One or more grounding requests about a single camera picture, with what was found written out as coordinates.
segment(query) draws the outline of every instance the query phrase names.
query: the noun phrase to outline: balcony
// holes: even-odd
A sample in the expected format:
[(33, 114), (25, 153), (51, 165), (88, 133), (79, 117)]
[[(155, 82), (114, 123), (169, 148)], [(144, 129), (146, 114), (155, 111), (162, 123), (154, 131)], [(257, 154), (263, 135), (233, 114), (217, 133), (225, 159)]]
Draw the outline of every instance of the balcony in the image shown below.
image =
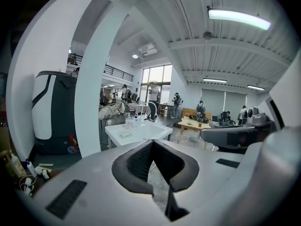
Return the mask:
[[(69, 54), (67, 63), (69, 63), (71, 65), (75, 65), (75, 66), (81, 66), (82, 59), (83, 59), (83, 56), (80, 56), (77, 54)], [(119, 79), (133, 82), (133, 77), (134, 77), (133, 75), (131, 75), (127, 72), (124, 72), (122, 70), (116, 69), (114, 67), (111, 67), (109, 65), (104, 66), (103, 73), (109, 74), (109, 75), (119, 78)]]

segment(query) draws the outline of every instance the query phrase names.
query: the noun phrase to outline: man in white shirt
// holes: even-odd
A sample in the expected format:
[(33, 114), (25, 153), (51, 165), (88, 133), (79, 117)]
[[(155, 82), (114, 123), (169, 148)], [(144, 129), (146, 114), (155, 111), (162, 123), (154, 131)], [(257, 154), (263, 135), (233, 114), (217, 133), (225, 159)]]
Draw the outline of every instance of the man in white shirt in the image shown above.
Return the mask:
[[(158, 98), (158, 94), (159, 94), (159, 88), (155, 85), (154, 82), (149, 82), (149, 87), (150, 89), (150, 99), (149, 102), (154, 103), (155, 105), (157, 104), (157, 98)], [(150, 121), (154, 121), (155, 118), (155, 113), (156, 113), (156, 106), (154, 106), (152, 103), (149, 103), (150, 106)]]
[(246, 118), (247, 118), (248, 112), (246, 111), (246, 106), (244, 105), (243, 108), (240, 110), (238, 115), (238, 124), (246, 124)]

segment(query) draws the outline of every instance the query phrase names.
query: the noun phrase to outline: ceiling lamp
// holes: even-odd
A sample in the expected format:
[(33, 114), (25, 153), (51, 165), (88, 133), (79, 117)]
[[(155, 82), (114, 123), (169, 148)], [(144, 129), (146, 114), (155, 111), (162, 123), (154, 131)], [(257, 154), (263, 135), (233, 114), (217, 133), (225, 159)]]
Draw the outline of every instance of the ceiling lamp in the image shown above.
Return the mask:
[(219, 80), (219, 79), (203, 79), (203, 81), (210, 81), (210, 82), (220, 82), (220, 83), (227, 83), (225, 80)]
[(250, 88), (250, 89), (264, 90), (264, 88), (257, 87), (257, 86), (254, 86), (254, 85), (248, 85), (247, 87)]
[(261, 18), (244, 14), (244, 13), (234, 12), (234, 11), (209, 9), (208, 15), (210, 19), (229, 20), (229, 21), (245, 23), (245, 24), (256, 26), (264, 30), (268, 30), (271, 25), (270, 22), (265, 21)]

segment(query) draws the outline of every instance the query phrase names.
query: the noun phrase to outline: floor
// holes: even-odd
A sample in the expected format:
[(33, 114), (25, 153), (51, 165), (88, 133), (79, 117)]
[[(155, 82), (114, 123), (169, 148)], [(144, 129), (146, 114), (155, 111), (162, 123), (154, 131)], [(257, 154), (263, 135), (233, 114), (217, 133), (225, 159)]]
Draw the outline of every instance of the floor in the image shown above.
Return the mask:
[[(155, 118), (155, 122), (161, 125), (172, 127), (173, 123), (179, 119), (171, 119), (167, 117), (157, 117)], [(107, 143), (108, 138), (104, 131), (104, 126), (110, 126), (110, 125), (116, 125), (120, 123), (124, 123), (125, 118), (119, 117), (113, 120), (109, 121), (103, 121), (103, 128), (101, 127), (101, 124), (99, 124), (99, 138), (101, 142), (101, 150), (108, 150)], [(173, 132), (170, 137), (171, 142), (176, 142), (178, 140), (178, 136), (180, 134), (180, 129), (173, 127)], [(185, 130), (179, 144), (183, 144), (186, 146), (191, 146), (194, 148), (198, 148), (200, 150), (204, 149), (205, 142), (198, 138), (199, 132), (195, 132), (192, 130)], [(215, 151), (218, 148), (215, 147), (213, 144), (208, 144), (208, 150)], [(70, 167), (71, 165), (75, 164), (77, 161), (81, 159), (81, 156), (79, 153), (77, 154), (67, 154), (67, 155), (36, 155), (36, 158), (34, 160), (34, 165), (38, 165), (39, 163), (53, 163), (53, 169), (62, 169)], [(162, 212), (165, 212), (166, 204), (167, 204), (167, 198), (168, 198), (168, 190), (169, 186), (167, 182), (163, 179), (160, 171), (156, 167), (156, 164), (153, 162), (150, 171), (149, 171), (149, 177), (148, 177), (148, 183), (153, 185), (154, 190), (154, 201), (159, 206), (159, 208), (162, 210)]]

